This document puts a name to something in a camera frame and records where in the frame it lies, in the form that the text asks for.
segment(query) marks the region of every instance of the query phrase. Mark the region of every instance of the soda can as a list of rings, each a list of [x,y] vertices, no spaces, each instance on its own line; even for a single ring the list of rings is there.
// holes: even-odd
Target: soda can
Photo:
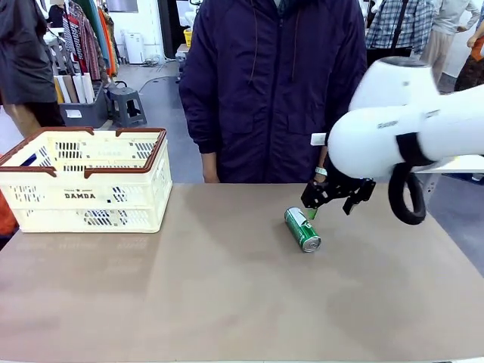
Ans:
[[[292,206],[285,212],[284,219],[304,252],[315,252],[321,246],[321,237],[318,236],[301,209]]]

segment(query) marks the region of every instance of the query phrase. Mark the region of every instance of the stool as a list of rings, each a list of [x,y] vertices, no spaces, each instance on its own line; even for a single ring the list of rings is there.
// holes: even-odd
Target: stool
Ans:
[[[109,87],[113,121],[121,127],[146,125],[143,105],[137,91],[130,87]]]

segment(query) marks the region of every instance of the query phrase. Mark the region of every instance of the person in purple jacket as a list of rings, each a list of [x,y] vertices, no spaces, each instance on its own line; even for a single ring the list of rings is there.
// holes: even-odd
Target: person in purple jacket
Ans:
[[[324,180],[311,134],[348,111],[366,63],[356,0],[205,0],[180,82],[205,182]]]

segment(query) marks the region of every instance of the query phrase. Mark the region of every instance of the jacket drawstring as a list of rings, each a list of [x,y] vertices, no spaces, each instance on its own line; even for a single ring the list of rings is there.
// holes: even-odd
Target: jacket drawstring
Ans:
[[[256,72],[257,53],[259,52],[259,23],[257,22],[256,6],[254,5],[254,0],[250,0],[250,4],[252,5],[252,10],[254,12],[254,21],[256,25],[256,51],[254,52],[254,62],[252,65],[252,72],[250,73],[249,84],[251,84],[254,79],[254,73]]]
[[[301,15],[301,10],[299,9],[297,11],[297,18],[296,18],[296,34],[294,36],[294,59],[293,59],[293,73],[290,77],[290,80],[291,82],[294,82],[294,74],[296,72],[296,56],[297,56],[297,33],[299,32],[298,31],[298,28],[299,28],[299,16]]]

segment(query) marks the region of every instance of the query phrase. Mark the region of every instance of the beige pants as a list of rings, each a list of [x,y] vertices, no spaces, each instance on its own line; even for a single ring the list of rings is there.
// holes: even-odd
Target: beige pants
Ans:
[[[14,121],[18,131],[24,138],[31,136],[40,129],[39,122],[34,114],[22,104],[4,104],[7,115]]]
[[[432,66],[433,78],[436,84],[439,84],[440,76],[444,70],[445,59],[447,59],[448,50],[451,47],[454,35],[444,34],[432,30],[430,33],[429,42],[423,50],[420,57],[421,61]]]

